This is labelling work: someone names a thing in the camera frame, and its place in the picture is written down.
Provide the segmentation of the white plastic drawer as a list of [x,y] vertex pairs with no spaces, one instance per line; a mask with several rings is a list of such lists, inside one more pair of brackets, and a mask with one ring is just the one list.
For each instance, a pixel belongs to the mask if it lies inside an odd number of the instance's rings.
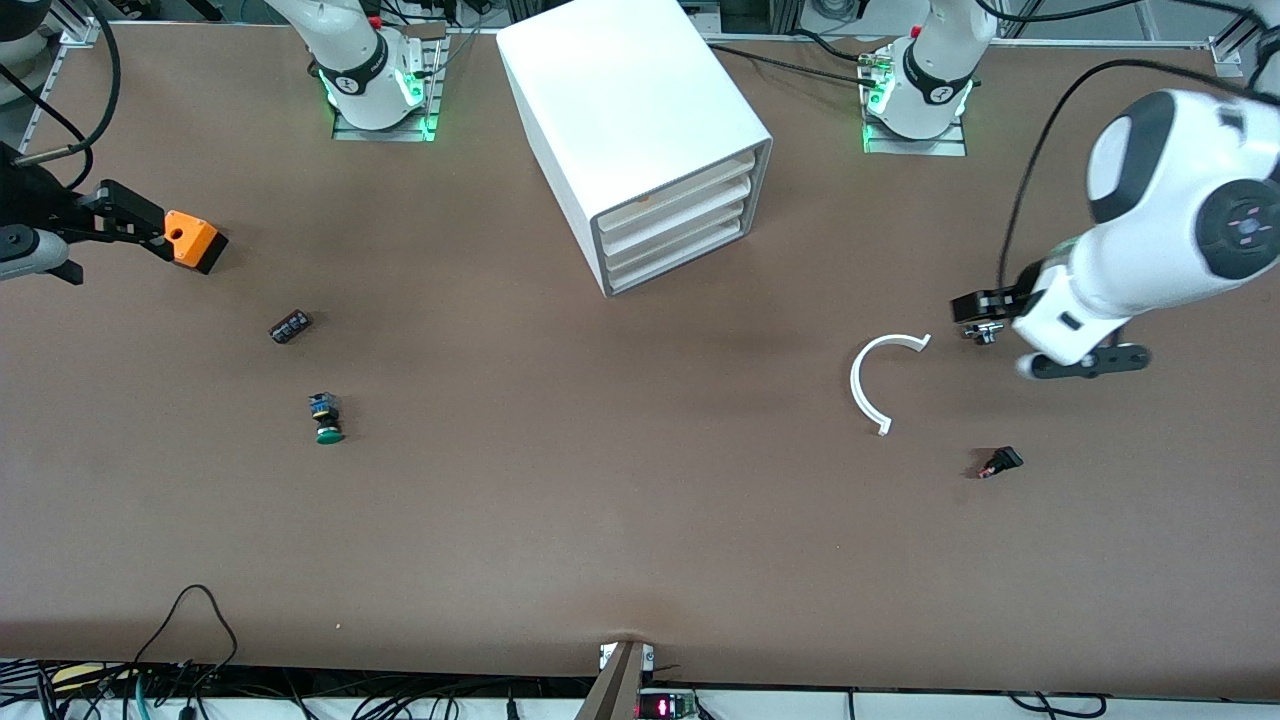
[[736,240],[741,233],[739,218],[724,218],[690,229],[669,231],[607,254],[603,292],[605,296],[623,293]]
[[689,209],[636,222],[602,237],[605,269],[613,284],[644,275],[723,243],[740,233],[742,200],[714,208]]
[[739,177],[695,190],[673,190],[631,202],[600,218],[602,251],[609,263],[640,256],[666,242],[741,215],[753,191]]
[[722,190],[732,190],[742,182],[750,186],[755,165],[756,155],[754,152],[741,152],[664,188],[626,202],[623,206],[600,215],[598,228],[602,237],[639,232],[646,223],[668,219],[675,213],[690,209]]

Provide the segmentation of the green push button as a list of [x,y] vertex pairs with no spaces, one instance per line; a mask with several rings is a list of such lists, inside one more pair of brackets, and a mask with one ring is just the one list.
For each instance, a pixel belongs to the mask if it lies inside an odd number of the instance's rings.
[[346,437],[340,424],[340,406],[337,397],[329,392],[308,396],[308,411],[315,423],[315,442],[335,445]]

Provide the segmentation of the white drawer cabinet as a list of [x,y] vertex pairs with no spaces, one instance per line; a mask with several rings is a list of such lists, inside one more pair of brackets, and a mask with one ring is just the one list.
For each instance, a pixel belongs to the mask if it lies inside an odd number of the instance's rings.
[[756,165],[742,233],[728,243],[751,229],[773,138],[678,0],[570,0],[495,42],[532,155],[602,292],[600,215],[741,152]]

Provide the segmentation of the orange box with hole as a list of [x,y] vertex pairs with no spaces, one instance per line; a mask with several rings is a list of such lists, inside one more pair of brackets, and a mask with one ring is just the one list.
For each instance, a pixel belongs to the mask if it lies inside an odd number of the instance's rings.
[[228,238],[211,223],[183,211],[166,211],[164,220],[164,237],[173,250],[172,263],[202,275],[211,274]]

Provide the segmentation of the white curved plastic arc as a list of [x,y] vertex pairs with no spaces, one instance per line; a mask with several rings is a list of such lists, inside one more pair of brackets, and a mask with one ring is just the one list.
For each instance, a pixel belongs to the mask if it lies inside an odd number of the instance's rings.
[[882,347],[910,348],[913,352],[923,352],[931,343],[932,334],[882,334],[867,341],[850,363],[847,384],[850,397],[859,413],[876,427],[878,437],[886,437],[892,427],[893,419],[884,415],[868,397],[863,384],[863,366],[868,356]]

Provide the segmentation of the device with red display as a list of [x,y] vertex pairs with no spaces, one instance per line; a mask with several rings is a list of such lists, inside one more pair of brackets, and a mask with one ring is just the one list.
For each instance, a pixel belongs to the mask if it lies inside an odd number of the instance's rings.
[[701,720],[701,705],[695,691],[641,691],[635,702],[635,720]]

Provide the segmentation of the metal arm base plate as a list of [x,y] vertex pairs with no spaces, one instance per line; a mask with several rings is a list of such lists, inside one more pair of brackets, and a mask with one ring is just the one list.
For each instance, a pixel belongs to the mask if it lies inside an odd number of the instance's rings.
[[861,147],[865,152],[963,158],[963,113],[974,79],[918,88],[906,73],[904,40],[879,47],[858,70],[872,86],[860,90]]
[[332,137],[343,141],[381,143],[429,143],[436,138],[442,111],[445,65],[451,59],[451,37],[411,38],[406,36],[389,63],[388,76],[394,83],[396,102],[404,114],[393,126],[380,129],[360,128],[335,111]]

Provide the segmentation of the aluminium frame profile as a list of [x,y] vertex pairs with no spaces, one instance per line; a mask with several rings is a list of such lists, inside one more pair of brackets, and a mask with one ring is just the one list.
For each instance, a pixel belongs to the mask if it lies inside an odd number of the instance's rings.
[[63,46],[92,47],[100,36],[100,23],[90,0],[50,0],[40,32],[58,37]]
[[1210,0],[1225,6],[1234,19],[1210,41],[1216,60],[1238,60],[1251,86],[1260,87],[1280,59],[1280,0]]

